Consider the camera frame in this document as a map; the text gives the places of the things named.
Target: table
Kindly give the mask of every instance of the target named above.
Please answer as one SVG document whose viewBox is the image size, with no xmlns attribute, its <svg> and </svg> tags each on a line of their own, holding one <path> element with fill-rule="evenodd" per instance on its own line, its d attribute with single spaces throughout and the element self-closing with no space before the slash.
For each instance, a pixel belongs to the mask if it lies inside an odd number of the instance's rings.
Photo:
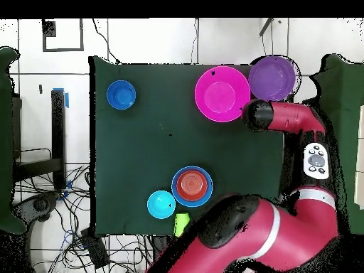
<svg viewBox="0 0 364 273">
<path fill-rule="evenodd" d="M 113 65 L 93 57 L 96 90 L 96 233 L 172 235 L 176 213 L 199 218 L 227 192 L 277 198 L 283 138 L 251 132 L 238 119 L 216 123 L 194 100 L 198 78 L 214 65 Z M 251 66 L 231 65 L 246 77 Z M 136 90 L 128 110 L 113 109 L 109 85 L 127 80 Z M 171 190 L 177 170 L 196 165 L 213 179 L 213 195 L 199 208 L 177 203 L 164 220 L 153 218 L 148 197 Z"/>
</svg>

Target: light blue bowl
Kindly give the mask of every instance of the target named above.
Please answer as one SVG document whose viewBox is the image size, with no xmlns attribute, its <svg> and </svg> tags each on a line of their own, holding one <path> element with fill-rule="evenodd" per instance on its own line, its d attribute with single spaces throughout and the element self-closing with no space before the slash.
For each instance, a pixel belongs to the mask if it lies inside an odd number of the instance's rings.
<svg viewBox="0 0 364 273">
<path fill-rule="evenodd" d="M 168 191 L 155 191 L 149 196 L 146 206 L 152 216 L 165 219 L 176 209 L 176 200 Z"/>
<path fill-rule="evenodd" d="M 199 171 L 200 173 L 202 173 L 205 176 L 205 178 L 208 182 L 208 189 L 207 189 L 205 195 L 203 195 L 203 197 L 201 199 L 198 199 L 196 201 L 187 201 L 187 200 L 183 199 L 177 191 L 177 180 L 178 180 L 179 176 L 182 175 L 185 171 L 190 171 L 190 170 Z M 202 206 L 210 199 L 211 195 L 213 194 L 213 180 L 212 180 L 211 176 L 208 174 L 208 172 L 205 171 L 203 168 L 200 168 L 198 166 L 186 166 L 184 168 L 181 168 L 176 173 L 176 175 L 174 175 L 174 177 L 172 179 L 171 189 L 172 189 L 172 194 L 178 203 L 180 203 L 183 206 L 189 207 L 189 208 L 195 208 L 198 206 Z"/>
<path fill-rule="evenodd" d="M 107 101 L 118 110 L 129 109 L 134 104 L 136 95 L 133 85 L 126 80 L 113 82 L 106 92 Z"/>
</svg>

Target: tile floor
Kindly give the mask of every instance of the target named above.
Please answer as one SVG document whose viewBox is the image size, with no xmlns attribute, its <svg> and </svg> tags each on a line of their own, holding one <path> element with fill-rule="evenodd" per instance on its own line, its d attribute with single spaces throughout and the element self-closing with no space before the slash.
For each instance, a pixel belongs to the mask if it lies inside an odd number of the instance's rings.
<svg viewBox="0 0 364 273">
<path fill-rule="evenodd" d="M 95 23 L 98 31 L 109 41 L 111 53 L 123 63 L 241 64 L 252 62 L 264 55 L 264 52 L 288 55 L 299 65 L 303 75 L 295 102 L 316 95 L 316 87 L 309 75 L 319 71 L 323 55 L 340 53 L 355 62 L 364 60 L 360 24 L 363 20 L 360 18 L 275 18 L 262 40 L 259 31 L 265 20 L 267 19 L 201 18 L 194 48 L 197 26 L 194 18 L 95 19 Z M 79 167 L 84 169 L 90 162 L 87 57 L 98 55 L 115 62 L 107 51 L 107 44 L 96 33 L 92 19 L 82 21 L 84 51 L 45 53 L 42 47 L 41 20 L 0 20 L 0 46 L 11 46 L 21 54 L 19 60 L 11 65 L 10 75 L 15 83 L 15 92 L 20 93 L 23 99 L 22 149 L 50 148 L 50 91 L 55 87 L 63 87 L 69 93 L 70 105 L 65 109 L 69 180 L 75 175 L 72 170 Z M 57 36 L 47 38 L 47 47 L 79 47 L 79 20 L 55 19 L 55 22 Z M 23 161 L 46 159 L 47 156 L 47 151 L 26 152 L 23 153 Z M 358 160 L 358 171 L 364 173 L 363 162 L 364 160 Z M 361 175 L 358 173 L 357 182 L 364 183 Z M 49 182 L 43 178 L 37 177 L 34 182 L 39 188 L 49 187 Z M 30 183 L 24 181 L 22 185 L 31 187 Z M 73 186 L 87 190 L 83 176 L 78 177 Z M 33 194 L 30 188 L 21 189 L 22 192 L 19 191 L 20 186 L 17 186 L 19 192 L 16 192 L 16 202 Z M 73 202 L 77 197 L 70 194 L 69 201 Z M 83 210 L 79 209 L 77 216 L 80 229 L 83 229 L 90 221 L 90 213 L 86 211 L 90 202 L 87 198 L 79 200 L 79 208 Z M 64 228 L 69 230 L 69 212 L 62 201 L 59 201 L 57 210 L 63 217 Z M 47 261 L 53 261 L 62 253 L 64 237 L 65 232 L 60 226 L 57 212 L 53 211 L 46 223 L 36 223 L 31 257 L 34 264 L 39 263 L 35 266 L 37 273 L 47 273 L 50 266 Z M 133 264 L 129 264 L 129 267 L 138 272 L 145 270 L 146 263 L 139 252 L 135 252 L 134 259 L 134 248 L 138 246 L 135 236 L 110 236 L 105 239 L 105 243 L 113 261 L 136 262 L 136 267 Z M 90 262 L 87 255 L 82 256 L 85 264 Z M 73 265 L 79 266 L 79 259 L 74 260 Z M 105 267 L 105 273 L 122 273 L 126 269 L 125 266 L 111 264 Z M 104 273 L 102 269 L 95 271 L 92 267 L 87 267 L 86 270 L 87 273 Z M 55 271 L 86 273 L 83 269 L 62 270 L 61 266 Z"/>
</svg>

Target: black cable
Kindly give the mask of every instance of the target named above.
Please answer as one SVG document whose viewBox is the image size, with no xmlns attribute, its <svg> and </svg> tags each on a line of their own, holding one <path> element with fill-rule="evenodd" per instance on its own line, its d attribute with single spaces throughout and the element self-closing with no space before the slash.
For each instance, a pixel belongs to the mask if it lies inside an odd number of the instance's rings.
<svg viewBox="0 0 364 273">
<path fill-rule="evenodd" d="M 79 226 L 78 216 L 68 207 L 67 203 L 65 202 L 65 196 L 63 196 L 62 199 L 63 199 L 63 202 L 65 204 L 65 207 L 70 212 L 70 226 L 71 226 L 71 231 L 73 232 L 74 235 L 76 235 L 78 238 L 80 238 L 80 236 L 78 236 L 78 234 L 77 234 L 78 226 Z M 73 215 L 73 221 L 75 223 L 75 231 L 73 231 L 73 229 L 72 229 L 72 215 Z"/>
<path fill-rule="evenodd" d="M 47 148 L 22 150 L 21 152 L 24 152 L 24 151 L 40 151 L 40 150 L 48 150 L 48 152 L 49 152 L 49 158 L 52 158 L 52 153 L 50 152 L 50 149 L 47 149 Z"/>
<path fill-rule="evenodd" d="M 144 251 L 145 251 L 145 255 L 146 255 L 145 270 L 147 270 L 148 269 L 148 264 L 150 265 L 151 263 L 148 260 L 148 256 L 150 256 L 150 255 L 149 255 L 149 252 L 148 252 L 148 250 L 146 248 L 146 238 L 145 238 L 145 235 L 143 236 L 143 242 L 144 242 Z"/>
<path fill-rule="evenodd" d="M 86 181 L 86 183 L 88 184 L 88 186 L 90 186 L 90 172 L 86 172 L 85 174 L 84 174 L 84 176 L 85 176 L 85 181 Z"/>
<path fill-rule="evenodd" d="M 123 262 L 123 263 L 118 263 L 118 262 L 114 262 L 114 261 L 111 261 L 111 263 L 112 263 L 113 265 L 112 265 L 112 267 L 110 268 L 110 273 L 112 272 L 112 269 L 113 269 L 115 266 L 120 266 L 120 267 L 122 267 L 122 268 L 126 269 L 128 273 L 130 273 L 130 272 L 129 272 L 129 270 L 130 270 L 130 271 L 132 271 L 132 273 L 138 273 L 138 272 L 135 272 L 135 271 L 134 271 L 132 268 L 130 268 L 129 266 L 127 266 L 127 265 L 128 265 L 128 264 L 130 264 L 130 263 L 125 263 L 125 262 Z"/>
<path fill-rule="evenodd" d="M 85 270 L 85 272 L 86 273 L 88 273 L 87 272 L 87 270 L 86 270 L 86 267 L 85 267 L 85 263 L 83 262 L 83 260 L 81 259 L 81 257 L 79 256 L 79 255 L 77 255 L 77 257 L 78 257 L 78 259 L 81 261 L 81 263 L 82 263 L 82 268 Z"/>
<path fill-rule="evenodd" d="M 159 253 L 161 253 L 161 252 L 162 252 L 162 251 L 161 251 L 159 248 L 157 248 L 157 246 L 154 244 L 153 239 L 151 239 L 150 237 L 148 237 L 148 241 L 149 241 L 150 245 L 152 246 L 152 248 L 154 248 L 157 252 L 159 252 Z"/>
<path fill-rule="evenodd" d="M 33 178 L 31 178 L 31 184 L 34 186 L 34 189 L 35 189 L 38 193 L 42 193 L 42 191 L 48 191 L 48 190 L 45 190 L 45 189 L 42 189 L 42 188 L 37 189 L 37 188 L 36 188 L 36 185 L 34 184 Z"/>
<path fill-rule="evenodd" d="M 92 22 L 94 23 L 94 27 L 95 27 L 96 32 L 100 36 L 102 36 L 102 38 L 105 40 L 106 45 L 107 45 L 107 51 L 109 52 L 109 54 L 117 61 L 117 64 L 121 64 L 121 62 L 117 58 L 115 58 L 115 56 L 111 53 L 111 51 L 109 49 L 109 43 L 107 42 L 107 39 L 101 33 L 99 33 L 99 31 L 97 30 L 97 26 L 96 26 L 96 23 L 95 23 L 95 20 L 94 19 L 92 20 Z"/>
<path fill-rule="evenodd" d="M 148 264 L 151 264 L 151 262 L 146 258 L 146 255 L 143 253 L 143 251 L 139 248 L 139 247 L 135 247 L 134 249 L 134 252 L 135 250 L 139 250 L 140 251 L 140 254 L 141 254 L 141 261 L 143 260 L 143 258 L 147 261 Z"/>
<path fill-rule="evenodd" d="M 123 248 L 125 249 L 125 251 L 128 251 L 128 250 L 126 249 L 126 246 L 129 246 L 129 245 L 131 245 L 131 244 L 135 244 L 135 243 L 137 243 L 137 242 L 136 242 L 136 241 L 134 241 L 134 242 L 130 242 L 130 243 L 128 243 L 128 244 L 126 244 L 126 245 L 124 245 L 124 246 L 123 246 Z M 112 255 L 114 255 L 115 253 L 118 253 L 118 252 L 120 252 L 120 251 L 123 251 L 123 248 L 120 248 L 120 249 L 118 249 L 117 251 L 113 252 L 112 254 L 110 254 L 110 256 L 112 256 Z"/>
<path fill-rule="evenodd" d="M 122 246 L 122 248 L 124 248 L 125 250 L 127 250 L 125 248 L 125 246 L 119 241 L 119 239 L 117 238 L 117 235 L 115 235 L 115 239 L 117 239 L 117 241 L 119 242 L 119 244 Z"/>
<path fill-rule="evenodd" d="M 81 198 L 81 200 L 80 200 L 80 202 L 81 202 L 81 201 L 83 200 L 84 196 L 77 197 L 77 198 L 76 198 L 73 202 L 69 201 L 67 197 L 64 197 L 64 199 L 65 199 L 67 202 L 69 202 L 71 205 L 74 205 L 74 203 L 75 203 L 75 202 L 76 202 L 79 198 Z M 79 207 L 79 203 L 78 203 L 78 205 L 75 205 L 75 208 L 76 208 L 76 210 L 77 210 L 77 209 L 79 209 L 79 210 L 82 210 L 82 211 L 90 211 L 90 210 L 91 210 L 90 208 L 88 208 L 88 209 L 80 208 L 80 207 Z"/>
<path fill-rule="evenodd" d="M 262 43 L 263 43 L 263 48 L 264 48 L 264 55 L 267 55 L 267 53 L 265 52 L 265 46 L 264 46 L 264 39 L 263 39 L 264 35 L 262 36 Z"/>
<path fill-rule="evenodd" d="M 75 169 L 73 169 L 73 170 L 69 170 L 67 173 L 67 176 L 70 176 L 70 175 L 72 175 L 73 173 L 75 173 L 76 171 L 79 171 L 80 169 L 81 169 L 82 167 L 80 166 L 80 167 L 78 167 L 78 168 L 75 168 Z"/>
<path fill-rule="evenodd" d="M 78 178 L 78 177 L 80 177 L 81 175 L 82 175 L 82 173 L 84 172 L 84 171 L 86 171 L 87 169 L 89 169 L 90 168 L 90 166 L 86 166 L 81 172 L 80 172 L 80 174 L 78 174 L 78 172 L 81 170 L 81 167 L 80 167 L 80 170 L 79 171 L 77 171 L 77 173 L 76 173 L 76 175 L 75 175 L 75 177 L 74 177 L 74 179 L 71 181 L 71 187 L 72 187 L 72 184 L 75 182 L 75 180 Z"/>
<path fill-rule="evenodd" d="M 45 264 L 45 263 L 53 263 L 53 261 L 38 262 L 38 263 L 34 264 L 34 265 L 32 266 L 32 268 L 34 269 L 34 267 L 35 267 L 37 264 Z"/>
<path fill-rule="evenodd" d="M 60 225 L 61 225 L 61 227 L 62 227 L 62 229 L 63 229 L 63 231 L 64 232 L 67 232 L 67 230 L 65 229 L 65 227 L 63 226 L 63 217 L 62 217 L 62 215 L 60 214 L 60 212 L 58 211 L 58 209 L 57 208 L 55 208 L 54 209 L 56 212 L 57 212 L 57 214 L 60 216 Z"/>
<path fill-rule="evenodd" d="M 143 261 L 143 257 L 141 256 L 140 261 L 137 262 L 137 263 L 135 262 L 135 252 L 136 252 L 137 249 L 139 249 L 141 251 L 141 249 L 137 247 L 137 248 L 134 249 L 134 252 L 133 252 L 133 265 L 134 265 L 134 271 L 136 273 L 137 273 L 137 266 L 136 265 L 140 264 Z"/>
<path fill-rule="evenodd" d="M 196 31 L 196 37 L 195 39 L 193 40 L 193 43 L 192 43 L 192 51 L 191 51 L 191 64 L 192 64 L 192 54 L 193 54 L 193 49 L 195 48 L 195 41 L 197 40 L 197 28 L 196 28 L 196 22 L 197 22 L 197 18 L 195 18 L 195 24 L 193 24 L 193 27 L 195 28 L 195 31 Z"/>
</svg>

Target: pink bowl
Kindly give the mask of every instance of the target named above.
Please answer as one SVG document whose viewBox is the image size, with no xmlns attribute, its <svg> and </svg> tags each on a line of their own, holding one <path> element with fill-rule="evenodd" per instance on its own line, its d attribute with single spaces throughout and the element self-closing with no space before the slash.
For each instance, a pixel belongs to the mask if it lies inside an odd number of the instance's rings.
<svg viewBox="0 0 364 273">
<path fill-rule="evenodd" d="M 250 101 L 246 77 L 235 68 L 218 66 L 200 77 L 195 88 L 195 100 L 203 115 L 214 122 L 231 122 L 242 114 Z"/>
</svg>

